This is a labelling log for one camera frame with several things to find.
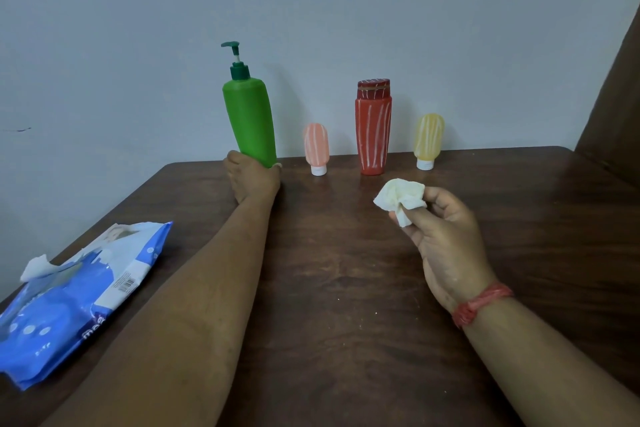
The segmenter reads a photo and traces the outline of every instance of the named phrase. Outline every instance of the wooden table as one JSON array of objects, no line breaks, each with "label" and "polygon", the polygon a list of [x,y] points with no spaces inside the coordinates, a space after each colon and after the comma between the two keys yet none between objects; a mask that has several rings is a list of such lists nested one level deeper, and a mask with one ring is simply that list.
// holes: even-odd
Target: wooden table
[{"label": "wooden table", "polygon": [[[314,177],[282,160],[284,187],[236,380],[220,425],[520,425],[464,335],[429,293],[413,245],[372,204],[388,179],[451,189],[477,214],[517,296],[640,394],[640,192],[564,148],[410,153],[364,177],[334,156]],[[2,425],[36,426],[86,377],[130,318],[235,207],[220,162],[170,164],[58,257],[114,222],[169,221],[142,287],[46,381],[0,382]]]}]

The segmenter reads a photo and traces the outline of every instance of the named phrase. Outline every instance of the hand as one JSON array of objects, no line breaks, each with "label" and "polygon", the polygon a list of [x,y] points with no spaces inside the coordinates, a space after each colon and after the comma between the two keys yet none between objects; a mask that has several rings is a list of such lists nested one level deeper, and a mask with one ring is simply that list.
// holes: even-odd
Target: hand
[{"label": "hand", "polygon": [[[497,281],[486,258],[476,217],[439,187],[424,189],[425,208],[405,209],[412,225],[402,230],[422,255],[424,277],[440,305],[453,312]],[[389,216],[397,223],[396,214]]]},{"label": "hand", "polygon": [[266,169],[253,157],[235,150],[230,151],[222,162],[227,169],[227,176],[231,181],[238,204],[242,203],[247,196],[273,199],[280,188],[282,165],[279,163],[271,169]]}]

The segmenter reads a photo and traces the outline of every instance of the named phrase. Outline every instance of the blue wet wipes pack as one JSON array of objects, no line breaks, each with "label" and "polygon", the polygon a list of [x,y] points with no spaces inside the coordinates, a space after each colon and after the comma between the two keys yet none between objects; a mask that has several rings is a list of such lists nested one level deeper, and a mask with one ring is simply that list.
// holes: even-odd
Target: blue wet wipes pack
[{"label": "blue wet wipes pack", "polygon": [[21,390],[44,380],[140,285],[171,225],[113,225],[60,266],[29,261],[0,315],[0,371]]}]

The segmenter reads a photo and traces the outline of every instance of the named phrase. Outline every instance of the yellow bottle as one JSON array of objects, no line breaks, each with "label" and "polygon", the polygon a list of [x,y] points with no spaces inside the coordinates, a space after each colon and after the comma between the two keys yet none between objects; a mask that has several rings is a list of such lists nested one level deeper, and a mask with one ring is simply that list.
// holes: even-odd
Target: yellow bottle
[{"label": "yellow bottle", "polygon": [[433,169],[433,161],[440,155],[443,133],[444,118],[436,113],[423,115],[418,121],[413,155],[418,158],[417,167],[420,171]]}]

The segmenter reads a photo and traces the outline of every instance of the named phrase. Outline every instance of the white bottle cap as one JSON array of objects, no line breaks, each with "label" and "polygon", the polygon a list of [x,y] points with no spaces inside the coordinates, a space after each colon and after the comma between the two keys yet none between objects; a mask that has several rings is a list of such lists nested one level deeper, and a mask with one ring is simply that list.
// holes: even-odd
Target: white bottle cap
[{"label": "white bottle cap", "polygon": [[315,165],[311,166],[311,173],[314,176],[324,176],[326,174],[326,165],[321,165],[316,167]]},{"label": "white bottle cap", "polygon": [[433,169],[433,161],[432,160],[420,160],[418,159],[418,163],[416,164],[420,171],[431,171]]}]

